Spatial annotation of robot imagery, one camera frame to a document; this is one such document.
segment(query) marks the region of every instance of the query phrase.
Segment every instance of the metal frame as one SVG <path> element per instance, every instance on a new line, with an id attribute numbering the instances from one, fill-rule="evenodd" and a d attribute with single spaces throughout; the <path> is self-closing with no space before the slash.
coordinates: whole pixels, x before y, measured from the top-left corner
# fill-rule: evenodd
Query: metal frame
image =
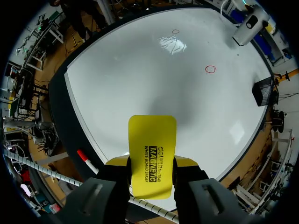
<path id="1" fill-rule="evenodd" d="M 41 58 L 37 58 L 37 57 L 33 56 L 33 54 L 35 53 L 35 50 L 38 47 L 39 43 L 42 41 L 42 39 L 46 36 L 46 34 L 48 32 L 51 33 L 55 37 L 55 40 L 59 40 L 61 43 L 64 43 L 64 41 L 63 41 L 64 36 L 58 31 L 58 29 L 57 29 L 58 27 L 59 26 L 55 22 L 52 22 L 52 24 L 50 24 L 47 27 L 47 29 L 43 32 L 43 34 L 40 36 L 40 38 L 38 39 L 38 41 L 34 45 L 33 49 L 31 50 L 30 54 L 28 55 L 23 67 L 29 66 L 31 68 L 34 68 L 35 70 L 38 70 L 38 71 L 43 70 L 43 58 L 44 58 L 46 52 L 43 53 Z M 41 66 L 38 68 L 38 67 L 30 64 L 29 61 L 30 61 L 31 58 L 34 58 L 34 59 L 40 61 Z"/>
<path id="2" fill-rule="evenodd" d="M 115 22 L 115 19 L 110 11 L 109 4 L 107 0 L 96 0 L 98 2 L 98 5 L 108 23 L 108 25 L 111 25 L 112 23 Z"/>
<path id="3" fill-rule="evenodd" d="M 285 173 L 285 167 L 286 167 L 286 163 L 288 160 L 288 157 L 291 153 L 291 142 L 292 142 L 292 129 L 289 129 L 288 132 L 290 133 L 290 137 L 289 139 L 275 139 L 273 138 L 272 141 L 274 142 L 274 145 L 272 147 L 271 152 L 267 155 L 267 161 L 264 163 L 262 169 L 260 170 L 260 172 L 258 173 L 258 175 L 256 176 L 256 178 L 253 180 L 253 182 L 249 185 L 249 187 L 245 190 L 243 187 L 241 187 L 240 185 L 237 185 L 237 191 L 232 190 L 233 193 L 237 196 L 239 196 L 244 202 L 247 203 L 247 205 L 249 205 L 252 210 L 249 212 L 250 214 L 255 214 L 257 212 L 257 210 L 262 207 L 264 205 L 264 203 L 266 203 L 269 200 L 269 197 L 267 197 L 273 189 L 275 189 L 279 183 L 279 181 L 282 179 L 284 173 Z M 284 142 L 287 143 L 287 151 L 283 157 L 283 160 L 279 166 L 279 169 L 277 170 L 277 173 L 275 175 L 275 177 L 273 178 L 272 182 L 270 184 L 266 184 L 264 182 L 261 181 L 261 184 L 264 184 L 265 186 L 268 186 L 268 188 L 261 188 L 260 189 L 262 191 L 264 191 L 264 194 L 260 197 L 257 197 L 255 195 L 252 195 L 251 193 L 249 193 L 248 191 L 252 188 L 252 186 L 255 184 L 255 182 L 258 180 L 259 176 L 261 175 L 261 173 L 263 172 L 263 170 L 266 168 L 270 157 L 276 147 L 277 142 Z"/>
<path id="4" fill-rule="evenodd" d="M 61 153 L 61 154 L 58 154 L 58 155 L 54 155 L 54 156 L 50 156 L 50 157 L 47 157 L 46 159 L 43 159 L 43 160 L 38 160 L 36 161 L 36 163 L 38 165 L 46 165 L 46 164 L 49 164 L 51 162 L 55 162 L 55 161 L 58 161 L 58 160 L 61 160 L 61 159 L 64 159 L 66 157 L 68 157 L 69 155 L 67 153 Z"/>
<path id="5" fill-rule="evenodd" d="M 273 164 L 279 166 L 281 163 L 280 163 L 280 162 L 271 161 L 271 171 L 273 171 L 273 172 L 277 172 L 277 171 L 278 171 L 277 169 L 273 169 Z"/>

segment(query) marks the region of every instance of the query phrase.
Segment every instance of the wooden floor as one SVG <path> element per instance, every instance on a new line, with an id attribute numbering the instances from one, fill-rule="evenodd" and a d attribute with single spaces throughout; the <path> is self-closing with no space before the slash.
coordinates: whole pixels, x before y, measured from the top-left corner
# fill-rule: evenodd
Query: wooden floor
<path id="1" fill-rule="evenodd" d="M 91 29 L 91 16 L 84 14 L 82 16 L 84 24 Z M 93 30 L 96 29 L 95 22 L 93 23 Z M 44 68 L 43 71 L 37 71 L 35 73 L 35 79 L 42 82 L 40 84 L 47 85 L 48 82 L 52 79 L 55 72 L 59 68 L 59 66 L 64 62 L 64 60 L 73 52 L 76 50 L 76 48 L 73 47 L 74 43 L 71 37 L 71 34 L 74 34 L 75 39 L 77 42 L 81 40 L 80 36 L 77 32 L 75 32 L 72 27 L 69 27 L 66 31 L 66 34 L 64 35 L 65 42 L 64 44 L 57 44 L 57 49 L 54 54 L 48 55 L 44 62 Z M 228 187 L 237 177 L 240 177 L 242 180 L 244 177 L 245 179 L 243 182 L 248 181 L 248 178 L 252 176 L 252 169 L 255 164 L 257 164 L 260 161 L 261 156 L 265 152 L 265 148 L 271 145 L 271 126 L 267 125 L 263 131 L 260 131 L 257 138 L 251 145 L 248 152 L 245 154 L 245 156 L 242 158 L 242 160 L 238 163 L 238 165 L 229 173 L 229 175 L 224 178 L 224 180 L 221 182 L 225 187 Z M 29 150 L 32 154 L 34 160 L 40 160 L 44 159 L 47 156 L 44 154 L 44 152 L 38 152 L 37 145 L 34 145 L 32 141 L 29 143 Z M 58 171 L 62 174 L 67 174 L 68 176 L 73 176 L 75 178 L 79 178 L 78 174 L 74 172 L 72 174 L 70 172 L 69 166 L 73 166 L 71 160 L 69 158 L 63 159 L 59 162 L 56 162 L 56 167 Z M 48 185 L 52 188 L 53 192 L 57 195 L 57 198 L 59 200 L 63 200 L 65 197 L 65 194 L 62 192 L 62 190 L 59 188 L 57 184 L 57 180 L 52 181 L 50 178 L 47 178 Z M 154 220 L 147 220 L 146 223 L 168 223 L 164 222 L 165 219 L 158 218 Z"/>

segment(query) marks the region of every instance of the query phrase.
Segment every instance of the marker scribble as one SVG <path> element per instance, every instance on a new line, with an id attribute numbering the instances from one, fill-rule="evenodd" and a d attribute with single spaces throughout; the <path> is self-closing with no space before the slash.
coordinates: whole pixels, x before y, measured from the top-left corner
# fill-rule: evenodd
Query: marker scribble
<path id="1" fill-rule="evenodd" d="M 216 67 L 213 66 L 213 65 L 208 65 L 206 68 L 206 73 L 210 73 L 210 74 L 213 74 L 217 71 Z"/>
<path id="2" fill-rule="evenodd" d="M 172 29 L 172 34 L 178 34 L 179 30 L 178 29 Z"/>

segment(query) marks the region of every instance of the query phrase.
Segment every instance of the white cable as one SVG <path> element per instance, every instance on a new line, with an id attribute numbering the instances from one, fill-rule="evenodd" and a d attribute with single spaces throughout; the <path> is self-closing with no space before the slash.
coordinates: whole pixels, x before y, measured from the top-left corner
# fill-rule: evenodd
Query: white cable
<path id="1" fill-rule="evenodd" d="M 28 70 L 28 69 L 26 69 L 26 68 L 22 68 L 22 69 L 24 69 L 24 70 L 26 70 L 27 72 L 29 72 L 30 74 L 31 74 L 31 77 L 33 77 L 33 74 L 32 74 L 32 72 L 30 71 L 30 70 Z"/>
<path id="2" fill-rule="evenodd" d="M 121 2 L 122 0 L 120 0 L 120 1 L 118 1 L 118 0 L 116 0 L 116 3 L 114 3 L 114 4 L 109 4 L 109 5 L 117 5 L 117 4 L 120 4 L 120 2 Z"/>
<path id="3" fill-rule="evenodd" d="M 76 181 L 76 180 L 71 179 L 67 176 L 64 176 L 64 175 L 61 175 L 61 174 L 59 174 L 57 172 L 54 172 L 52 170 L 46 169 L 45 167 L 42 167 L 42 166 L 40 166 L 40 165 L 38 165 L 34 162 L 26 160 L 25 158 L 20 157 L 17 154 L 11 153 L 7 150 L 6 146 L 5 146 L 5 148 L 6 148 L 6 150 L 3 150 L 3 154 L 5 156 L 7 156 L 8 158 L 10 158 L 10 159 L 14 159 L 14 160 L 17 160 L 19 162 L 22 162 L 23 164 L 26 164 L 27 166 L 30 166 L 33 169 L 39 170 L 39 171 L 41 171 L 45 174 L 53 176 L 53 177 L 55 177 L 59 180 L 65 181 L 67 183 L 73 184 L 75 186 L 79 187 L 82 184 L 82 182 Z M 145 208 L 146 210 L 149 210 L 149 211 L 151 211 L 151 212 L 153 212 L 153 213 L 155 213 L 155 214 L 157 214 L 161 217 L 164 217 L 164 218 L 166 218 L 170 221 L 173 221 L 174 223 L 177 223 L 177 224 L 179 223 L 177 214 L 175 214 L 171 211 L 167 211 L 167 210 L 162 209 L 158 206 L 155 206 L 155 205 L 153 205 L 149 202 L 145 202 L 143 200 L 140 200 L 140 199 L 137 199 L 137 198 L 134 198 L 134 197 L 130 197 L 129 202 L 132 203 L 132 204 L 136 204 L 136 205 L 138 205 L 142 208 Z"/>
<path id="4" fill-rule="evenodd" d="M 19 145 L 12 145 L 12 146 L 8 146 L 8 147 L 14 147 L 14 146 L 17 146 L 23 152 L 23 155 L 25 156 L 24 150 Z"/>
<path id="5" fill-rule="evenodd" d="M 31 133 L 29 133 L 28 131 L 26 131 L 26 129 L 24 129 L 24 128 L 21 128 L 21 127 L 14 127 L 14 128 L 22 130 L 24 133 L 26 133 L 27 135 L 31 136 L 32 138 L 34 137 Z M 4 132 L 4 134 L 9 134 L 9 133 L 13 133 L 13 132 L 15 132 L 15 130 L 9 131 L 9 132 Z"/>
<path id="6" fill-rule="evenodd" d="M 62 180 L 64 182 L 73 184 L 73 185 L 78 186 L 78 187 L 80 187 L 80 185 L 82 184 L 82 182 L 80 182 L 80 181 L 76 181 L 76 180 L 71 179 L 71 178 L 69 178 L 67 176 L 61 175 L 61 174 L 59 174 L 57 172 L 54 172 L 54 171 L 49 170 L 49 169 L 47 169 L 45 167 L 42 167 L 42 166 L 40 166 L 40 165 L 38 165 L 38 164 L 36 164 L 34 162 L 31 162 L 30 160 L 26 160 L 25 158 L 18 156 L 17 154 L 9 152 L 8 150 L 4 149 L 3 150 L 3 154 L 5 156 L 7 156 L 8 158 L 10 158 L 10 159 L 17 160 L 17 161 L 19 161 L 19 162 L 21 162 L 23 164 L 26 164 L 27 166 L 32 167 L 33 169 L 39 170 L 39 171 L 41 171 L 41 172 L 43 172 L 45 174 L 53 176 L 53 177 L 55 177 L 55 178 L 57 178 L 59 180 Z"/>
<path id="7" fill-rule="evenodd" d="M 134 198 L 134 197 L 130 197 L 129 202 L 131 202 L 132 204 L 138 205 L 142 208 L 145 208 L 146 210 L 149 210 L 151 212 L 154 212 L 155 214 L 164 217 L 174 223 L 179 223 L 178 222 L 178 215 L 171 212 L 171 211 L 167 211 L 165 209 L 159 208 L 158 206 L 155 206 L 149 202 L 145 202 L 143 200 Z"/>
<path id="8" fill-rule="evenodd" d="M 20 165 L 20 171 L 23 170 L 22 163 L 19 162 L 19 161 L 17 161 L 17 162 L 18 162 L 18 164 Z"/>
<path id="9" fill-rule="evenodd" d="M 24 139 L 14 139 L 14 140 L 8 140 L 8 142 L 10 141 L 25 141 Z"/>
<path id="10" fill-rule="evenodd" d="M 222 5 L 221 5 L 221 8 L 220 8 L 220 14 L 223 16 L 223 14 L 222 14 L 222 11 L 223 11 L 223 6 L 224 6 L 224 4 L 227 2 L 228 0 L 225 0 L 223 3 L 222 3 Z"/>
<path id="11" fill-rule="evenodd" d="M 11 134 L 11 133 L 15 133 L 15 132 L 19 132 L 19 130 L 12 130 L 12 131 L 8 131 L 8 132 L 4 132 L 4 134 Z"/>

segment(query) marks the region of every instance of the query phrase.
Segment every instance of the black cable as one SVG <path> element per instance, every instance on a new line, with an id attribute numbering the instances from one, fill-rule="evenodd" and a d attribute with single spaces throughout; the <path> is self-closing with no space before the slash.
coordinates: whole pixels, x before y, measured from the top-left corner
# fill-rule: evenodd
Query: black cable
<path id="1" fill-rule="evenodd" d="M 40 84 L 38 84 L 38 83 L 34 83 L 35 85 L 37 85 L 37 86 L 39 86 L 39 87 L 44 87 L 44 86 L 41 86 Z"/>
<path id="2" fill-rule="evenodd" d="M 66 58 L 66 55 L 67 55 L 66 43 L 67 43 L 67 39 L 65 39 L 65 45 L 64 45 L 64 49 L 65 49 L 65 58 Z"/>
<path id="3" fill-rule="evenodd" d="M 92 16 L 92 36 L 91 38 L 93 37 L 93 16 Z"/>
<path id="4" fill-rule="evenodd" d="M 46 108 L 44 108 L 42 105 L 41 105 L 41 108 L 43 108 L 44 110 L 46 110 L 46 111 L 48 111 L 49 109 L 46 109 Z"/>
<path id="5" fill-rule="evenodd" d="M 20 120 L 29 119 L 29 120 L 33 121 L 33 120 L 32 120 L 31 118 L 29 118 L 29 117 L 31 117 L 31 116 L 24 117 L 24 118 L 22 118 L 22 119 L 20 119 Z"/>
<path id="6" fill-rule="evenodd" d="M 31 120 L 31 121 L 34 121 L 33 119 L 31 119 L 31 118 L 28 118 L 29 120 Z"/>
<path id="7" fill-rule="evenodd" d="M 298 94 L 299 92 L 296 93 L 288 93 L 288 94 L 280 94 L 280 96 L 285 96 L 285 95 L 294 95 L 294 94 Z"/>
<path id="8" fill-rule="evenodd" d="M 281 101 L 281 100 L 283 100 L 283 99 L 286 99 L 286 98 L 289 98 L 289 97 L 293 97 L 293 96 L 295 96 L 295 95 L 297 95 L 297 94 L 299 94 L 299 92 L 298 92 L 298 93 L 294 93 L 294 94 L 292 94 L 292 95 L 290 95 L 290 96 L 288 96 L 288 97 L 283 97 L 283 98 L 280 98 L 280 100 L 279 100 L 279 101 Z"/>
<path id="9" fill-rule="evenodd" d="M 11 120 L 24 120 L 24 119 L 26 119 L 26 118 L 28 118 L 28 117 L 31 117 L 31 115 L 27 115 L 27 116 L 23 116 L 23 117 L 21 117 L 21 118 L 13 118 L 13 119 L 11 119 Z"/>
<path id="10" fill-rule="evenodd" d="M 34 79 L 35 81 L 37 81 L 37 82 L 39 82 L 39 83 L 44 83 L 44 82 L 50 82 L 50 81 L 48 81 L 48 80 L 45 80 L 45 81 L 38 81 L 37 79 Z"/>
<path id="11" fill-rule="evenodd" d="M 54 67 L 54 72 L 53 74 L 55 75 L 55 69 L 56 69 L 56 66 L 58 65 L 58 62 L 56 63 L 55 67 Z"/>
<path id="12" fill-rule="evenodd" d="M 52 124 L 51 127 L 48 128 L 47 126 L 43 125 L 43 123 L 41 123 L 41 125 L 42 125 L 44 128 L 46 128 L 46 129 L 51 129 L 52 126 L 53 126 L 53 124 Z"/>
<path id="13" fill-rule="evenodd" d="M 59 142 L 59 138 L 57 137 L 57 135 L 55 135 L 55 139 L 56 139 L 56 143 L 58 143 Z"/>

